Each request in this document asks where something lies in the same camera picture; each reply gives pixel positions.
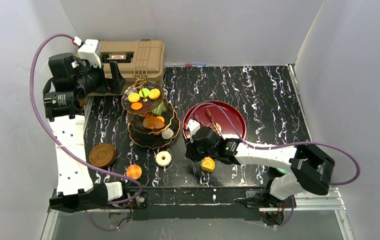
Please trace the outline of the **yellow round cracker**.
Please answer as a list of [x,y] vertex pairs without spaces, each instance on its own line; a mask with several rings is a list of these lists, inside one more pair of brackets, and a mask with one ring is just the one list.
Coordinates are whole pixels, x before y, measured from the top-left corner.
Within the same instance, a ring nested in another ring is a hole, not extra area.
[[139,93],[137,92],[132,92],[128,95],[128,101],[133,104],[139,102],[141,99]]

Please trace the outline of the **dark red round tray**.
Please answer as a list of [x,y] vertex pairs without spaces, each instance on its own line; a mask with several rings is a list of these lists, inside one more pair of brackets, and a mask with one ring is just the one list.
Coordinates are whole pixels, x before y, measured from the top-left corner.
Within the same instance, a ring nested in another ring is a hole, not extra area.
[[242,114],[231,105],[216,100],[204,101],[196,104],[186,113],[183,120],[183,132],[185,136],[185,126],[190,119],[197,121],[201,127],[210,127],[211,121],[205,112],[205,107],[211,111],[215,121],[222,127],[223,138],[237,139],[246,136],[246,123]]

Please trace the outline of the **orange round cookie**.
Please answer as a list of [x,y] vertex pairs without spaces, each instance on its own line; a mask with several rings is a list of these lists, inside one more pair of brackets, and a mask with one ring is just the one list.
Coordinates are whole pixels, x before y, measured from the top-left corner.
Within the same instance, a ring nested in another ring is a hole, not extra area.
[[143,107],[143,104],[141,102],[134,102],[131,104],[131,109],[134,111],[138,111],[142,109],[142,107]]

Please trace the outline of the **green macaron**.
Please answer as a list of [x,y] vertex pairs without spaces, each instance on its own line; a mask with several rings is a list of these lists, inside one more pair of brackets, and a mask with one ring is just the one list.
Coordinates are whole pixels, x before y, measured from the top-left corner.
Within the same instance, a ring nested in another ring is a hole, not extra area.
[[139,90],[139,96],[144,99],[149,97],[149,93],[150,93],[150,90],[148,88],[142,88]]

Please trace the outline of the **silver fork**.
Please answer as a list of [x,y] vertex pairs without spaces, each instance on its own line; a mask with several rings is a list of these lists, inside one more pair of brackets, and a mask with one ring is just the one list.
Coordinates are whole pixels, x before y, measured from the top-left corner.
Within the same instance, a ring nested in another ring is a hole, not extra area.
[[208,107],[205,107],[205,112],[206,112],[207,116],[209,117],[209,119],[211,121],[211,125],[214,128],[215,132],[219,136],[223,137],[222,127],[215,121],[215,119],[213,118],[213,115],[212,115],[212,113],[211,113],[211,111],[209,110]]

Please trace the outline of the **tan plastic toolbox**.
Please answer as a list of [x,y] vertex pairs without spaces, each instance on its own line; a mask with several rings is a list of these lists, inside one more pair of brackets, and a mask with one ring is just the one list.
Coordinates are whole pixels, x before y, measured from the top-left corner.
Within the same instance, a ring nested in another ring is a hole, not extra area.
[[[163,85],[165,43],[160,40],[101,41],[100,60],[109,92],[92,96],[123,95],[138,79],[146,79]],[[115,61],[126,80],[122,94],[111,94],[109,78],[112,77],[109,62]]]

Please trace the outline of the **white cream cake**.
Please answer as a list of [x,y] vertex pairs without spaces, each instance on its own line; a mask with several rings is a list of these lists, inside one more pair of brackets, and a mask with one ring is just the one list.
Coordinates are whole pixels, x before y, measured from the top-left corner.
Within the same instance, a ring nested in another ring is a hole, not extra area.
[[174,131],[170,128],[167,128],[161,132],[161,136],[165,140],[171,139],[174,136]]

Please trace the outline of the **green layered cake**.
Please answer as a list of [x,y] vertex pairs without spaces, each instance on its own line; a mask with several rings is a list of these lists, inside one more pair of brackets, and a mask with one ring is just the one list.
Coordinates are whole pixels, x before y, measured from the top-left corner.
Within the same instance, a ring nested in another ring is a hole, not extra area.
[[165,103],[162,101],[158,107],[156,107],[151,113],[154,115],[154,116],[160,116],[162,115],[162,112],[163,112],[163,109],[165,107]]

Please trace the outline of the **golden croissant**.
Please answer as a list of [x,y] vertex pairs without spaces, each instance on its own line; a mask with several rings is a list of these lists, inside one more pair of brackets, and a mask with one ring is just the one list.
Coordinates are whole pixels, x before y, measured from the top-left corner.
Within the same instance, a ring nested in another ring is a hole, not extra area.
[[162,129],[165,127],[164,119],[161,116],[148,115],[144,118],[142,124],[146,129],[150,130]]

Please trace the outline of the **three tier glass stand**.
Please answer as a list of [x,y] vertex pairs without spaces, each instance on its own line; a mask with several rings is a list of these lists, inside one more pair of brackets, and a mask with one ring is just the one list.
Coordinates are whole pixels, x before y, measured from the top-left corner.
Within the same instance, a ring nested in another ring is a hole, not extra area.
[[121,104],[127,111],[127,129],[134,144],[157,149],[171,144],[179,135],[180,119],[158,83],[136,80],[125,90]]

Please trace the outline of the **brown round wooden coaster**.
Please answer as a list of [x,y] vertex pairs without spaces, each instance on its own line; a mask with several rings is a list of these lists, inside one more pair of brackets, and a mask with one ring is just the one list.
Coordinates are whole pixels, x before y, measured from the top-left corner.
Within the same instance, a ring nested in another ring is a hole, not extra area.
[[114,162],[116,156],[116,149],[112,144],[102,143],[91,150],[89,154],[89,162],[95,167],[105,169]]

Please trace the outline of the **orange tart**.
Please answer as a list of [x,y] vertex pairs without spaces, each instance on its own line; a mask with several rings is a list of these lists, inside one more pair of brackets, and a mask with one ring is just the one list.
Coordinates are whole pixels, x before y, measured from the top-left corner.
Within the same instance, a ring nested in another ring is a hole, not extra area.
[[142,168],[139,165],[132,164],[126,169],[126,176],[138,180],[142,176]]

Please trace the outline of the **teal saucer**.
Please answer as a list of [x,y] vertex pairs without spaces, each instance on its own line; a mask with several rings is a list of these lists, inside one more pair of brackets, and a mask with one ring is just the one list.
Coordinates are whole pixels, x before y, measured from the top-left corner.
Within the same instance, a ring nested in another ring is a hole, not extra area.
[[290,173],[289,171],[287,171],[285,169],[281,169],[281,168],[276,168],[276,171],[279,172],[280,174],[283,174],[283,175]]

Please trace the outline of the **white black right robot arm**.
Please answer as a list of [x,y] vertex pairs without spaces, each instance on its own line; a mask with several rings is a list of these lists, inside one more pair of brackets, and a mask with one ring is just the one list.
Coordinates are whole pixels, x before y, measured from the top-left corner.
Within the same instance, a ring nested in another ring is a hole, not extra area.
[[267,199],[283,201],[310,192],[325,196],[329,192],[335,161],[314,144],[261,146],[237,138],[224,139],[209,127],[191,132],[185,140],[186,157],[200,162],[210,157],[226,165],[259,165],[288,171],[268,182]]

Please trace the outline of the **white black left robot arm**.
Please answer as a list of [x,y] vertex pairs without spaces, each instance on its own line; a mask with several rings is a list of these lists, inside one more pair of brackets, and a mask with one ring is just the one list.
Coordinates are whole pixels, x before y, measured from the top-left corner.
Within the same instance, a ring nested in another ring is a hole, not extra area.
[[82,113],[87,95],[102,82],[101,70],[69,52],[51,56],[48,66],[52,78],[43,89],[43,103],[49,132],[56,140],[58,169],[58,185],[49,206],[65,213],[105,207],[124,196],[122,182],[94,184],[88,167],[76,160],[86,160]]

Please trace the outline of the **yellow swirl roll cake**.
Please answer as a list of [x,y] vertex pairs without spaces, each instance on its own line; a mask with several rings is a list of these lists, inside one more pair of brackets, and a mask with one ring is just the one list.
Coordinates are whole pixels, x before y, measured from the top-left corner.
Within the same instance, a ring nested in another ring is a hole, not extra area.
[[201,169],[203,171],[212,173],[215,169],[215,162],[211,157],[205,157],[201,161]]

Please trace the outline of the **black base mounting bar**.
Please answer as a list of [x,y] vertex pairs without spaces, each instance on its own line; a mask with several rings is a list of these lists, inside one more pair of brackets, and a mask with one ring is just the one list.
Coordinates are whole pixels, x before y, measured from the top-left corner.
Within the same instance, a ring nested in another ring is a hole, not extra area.
[[243,219],[282,224],[292,201],[262,203],[262,187],[145,187],[131,209],[135,221],[160,219]]

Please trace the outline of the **red blue pen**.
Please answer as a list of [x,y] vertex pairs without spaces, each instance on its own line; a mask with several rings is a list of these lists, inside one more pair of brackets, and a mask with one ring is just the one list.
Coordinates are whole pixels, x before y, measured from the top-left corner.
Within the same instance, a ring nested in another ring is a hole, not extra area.
[[186,63],[186,67],[205,67],[206,64],[203,62],[193,62],[193,63]]

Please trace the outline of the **aluminium frame rail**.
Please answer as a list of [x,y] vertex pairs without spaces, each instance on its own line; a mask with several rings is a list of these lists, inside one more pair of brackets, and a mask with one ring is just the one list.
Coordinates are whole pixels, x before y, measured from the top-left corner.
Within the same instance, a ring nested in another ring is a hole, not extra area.
[[298,194],[294,210],[285,209],[283,227],[266,226],[260,211],[254,219],[228,205],[183,205],[181,211],[201,217],[137,220],[123,209],[93,209],[64,213],[50,210],[43,240],[351,240],[353,234],[340,194]]

